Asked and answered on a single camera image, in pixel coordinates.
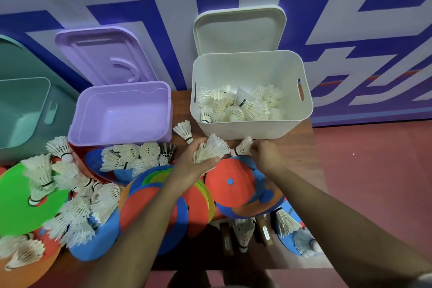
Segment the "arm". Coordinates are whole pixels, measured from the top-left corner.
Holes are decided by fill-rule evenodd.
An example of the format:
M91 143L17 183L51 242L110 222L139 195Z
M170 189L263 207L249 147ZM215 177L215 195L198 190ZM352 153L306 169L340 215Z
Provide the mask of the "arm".
M220 160L216 157L199 164L192 162L194 151L206 139L195 139L189 145L159 192L100 259L81 288L140 288L144 285L177 199Z
M406 287L432 272L432 265L413 248L290 171L275 144L256 141L251 153L349 287Z

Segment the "wooden table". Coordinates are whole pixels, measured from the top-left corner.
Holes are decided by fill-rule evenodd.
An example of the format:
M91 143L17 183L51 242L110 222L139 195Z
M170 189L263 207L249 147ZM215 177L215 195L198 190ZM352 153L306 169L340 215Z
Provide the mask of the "wooden table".
M190 113L190 91L172 92L173 126L185 120L190 120L194 137L204 136L197 122ZM173 133L172 142L177 145L176 157L187 147L187 143ZM309 120L305 120L288 132L282 138L274 140L281 154L291 170L302 176L316 187L327 192L324 173L317 153L314 133ZM239 141L228 141L231 148ZM298 257L287 250L273 233L275 244L264 247L259 242L259 236L253 237L248 252L242 254L235 248L234 256L224 256L222 250L221 234L215 226L207 225L206 229L196 238L184 238L170 253L157 257L153 270L180 270L180 269L289 269L331 267L326 257L314 258ZM80 262L68 251L64 251L56 260L48 273L41 280L49 283L50 277L69 277L76 280L88 271L93 262Z

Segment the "white plastic box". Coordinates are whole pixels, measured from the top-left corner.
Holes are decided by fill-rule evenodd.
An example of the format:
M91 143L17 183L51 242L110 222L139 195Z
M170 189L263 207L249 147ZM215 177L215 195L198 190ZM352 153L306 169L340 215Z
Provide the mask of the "white plastic box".
M312 96L305 76L303 61L289 50L204 54L193 63L191 114L202 131L222 139L276 139L307 119L313 111ZM299 85L303 90L301 100ZM257 85L273 84L284 92L279 108L282 121L242 121L202 123L196 100L200 87L218 89L231 85L251 90Z

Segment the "empty purple bin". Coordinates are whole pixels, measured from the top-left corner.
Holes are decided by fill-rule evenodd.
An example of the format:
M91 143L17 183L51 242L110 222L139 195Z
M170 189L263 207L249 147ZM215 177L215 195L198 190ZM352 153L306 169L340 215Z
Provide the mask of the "empty purple bin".
M85 89L69 129L75 146L169 142L171 89L163 81L122 83Z

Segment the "hand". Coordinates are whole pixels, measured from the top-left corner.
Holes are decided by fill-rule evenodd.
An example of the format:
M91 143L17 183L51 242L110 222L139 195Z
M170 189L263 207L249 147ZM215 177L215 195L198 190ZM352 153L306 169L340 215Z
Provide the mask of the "hand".
M251 146L252 159L258 170L271 177L286 170L285 161L278 147L267 140L255 140Z
M178 159L171 173L164 183L164 187L176 197L180 196L199 180L201 175L215 167L220 161L220 157L212 157L201 163L194 163L193 154L198 149L201 142L206 142L207 138L194 139Z

